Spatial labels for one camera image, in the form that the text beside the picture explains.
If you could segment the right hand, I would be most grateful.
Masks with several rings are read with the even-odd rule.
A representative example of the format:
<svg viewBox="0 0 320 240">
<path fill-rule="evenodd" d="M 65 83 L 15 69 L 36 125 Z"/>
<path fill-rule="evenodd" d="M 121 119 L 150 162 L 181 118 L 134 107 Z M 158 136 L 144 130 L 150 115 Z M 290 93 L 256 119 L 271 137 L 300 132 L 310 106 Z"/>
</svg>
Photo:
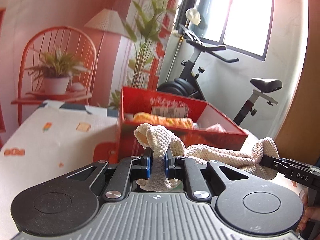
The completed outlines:
<svg viewBox="0 0 320 240">
<path fill-rule="evenodd" d="M 302 231 L 305 229 L 307 222 L 310 219 L 319 221 L 320 220 L 320 209 L 318 206 L 308 206 L 308 190 L 307 188 L 302 189 L 299 193 L 299 197 L 304 205 L 304 215 L 298 224 L 298 230 Z"/>
</svg>

